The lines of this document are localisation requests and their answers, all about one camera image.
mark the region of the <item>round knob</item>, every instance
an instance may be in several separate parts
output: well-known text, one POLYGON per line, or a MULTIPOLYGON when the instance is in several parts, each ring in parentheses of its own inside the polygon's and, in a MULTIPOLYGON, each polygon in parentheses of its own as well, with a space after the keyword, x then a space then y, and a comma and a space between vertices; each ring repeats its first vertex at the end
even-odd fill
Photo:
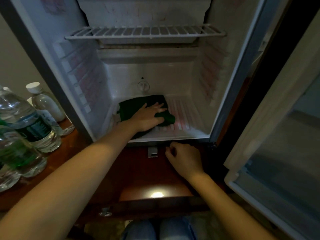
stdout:
POLYGON ((149 91, 150 85, 146 81, 141 81, 141 82, 138 83, 138 89, 141 92, 146 92, 146 91, 149 91))
POLYGON ((102 208, 101 212, 99 213, 99 216, 103 216, 103 217, 112 216, 112 213, 109 212, 109 210, 110 210, 110 207, 102 208))

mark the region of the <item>jeans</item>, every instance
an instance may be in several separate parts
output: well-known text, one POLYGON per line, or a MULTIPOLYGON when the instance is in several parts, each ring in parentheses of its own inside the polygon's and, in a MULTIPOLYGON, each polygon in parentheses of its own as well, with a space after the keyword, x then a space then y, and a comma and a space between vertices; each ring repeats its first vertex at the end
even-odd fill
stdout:
MULTIPOLYGON (((184 217, 164 219, 160 224, 160 240, 197 240, 190 222, 184 217)), ((122 233, 121 240, 157 240, 149 220, 132 221, 122 233)))

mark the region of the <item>dark green towel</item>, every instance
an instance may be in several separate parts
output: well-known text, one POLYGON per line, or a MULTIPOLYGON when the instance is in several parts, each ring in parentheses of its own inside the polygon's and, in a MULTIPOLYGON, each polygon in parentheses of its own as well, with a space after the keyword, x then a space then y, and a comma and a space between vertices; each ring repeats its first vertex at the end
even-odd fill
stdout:
MULTIPOLYGON (((119 103, 120 109, 118 110, 118 114, 120 114, 121 121, 128 120, 130 119, 145 103, 147 107, 150 107, 154 105, 155 103, 162 104, 162 108, 167 108, 168 104, 165 100, 165 97, 163 95, 151 95, 151 96, 145 96, 145 97, 136 97, 133 99, 129 99, 126 101, 123 101, 119 103)), ((169 113, 168 110, 161 112, 161 113, 156 113, 155 117, 163 117, 164 122, 161 123, 158 126, 167 126, 167 125, 172 125, 175 122, 175 117, 169 113)), ((148 131, 144 132, 139 132, 134 135, 132 139, 141 137, 148 133, 148 131)))

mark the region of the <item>cabinet handle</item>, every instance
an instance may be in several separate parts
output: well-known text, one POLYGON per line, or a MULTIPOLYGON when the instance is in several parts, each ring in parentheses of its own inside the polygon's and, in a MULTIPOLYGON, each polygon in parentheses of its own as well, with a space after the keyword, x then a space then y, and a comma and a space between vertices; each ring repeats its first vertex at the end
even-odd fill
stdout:
POLYGON ((110 207, 102 208, 101 212, 99 213, 99 216, 102 216, 102 217, 112 216, 112 213, 109 212, 109 210, 110 210, 110 207))

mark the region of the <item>person's right arm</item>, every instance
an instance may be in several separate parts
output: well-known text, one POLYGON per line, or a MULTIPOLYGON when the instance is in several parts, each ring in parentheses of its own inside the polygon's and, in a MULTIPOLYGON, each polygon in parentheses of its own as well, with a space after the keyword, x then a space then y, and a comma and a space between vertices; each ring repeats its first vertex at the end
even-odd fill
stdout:
POLYGON ((276 239, 204 173, 198 149, 189 144, 172 142, 165 154, 177 172, 205 200, 234 240, 276 239))

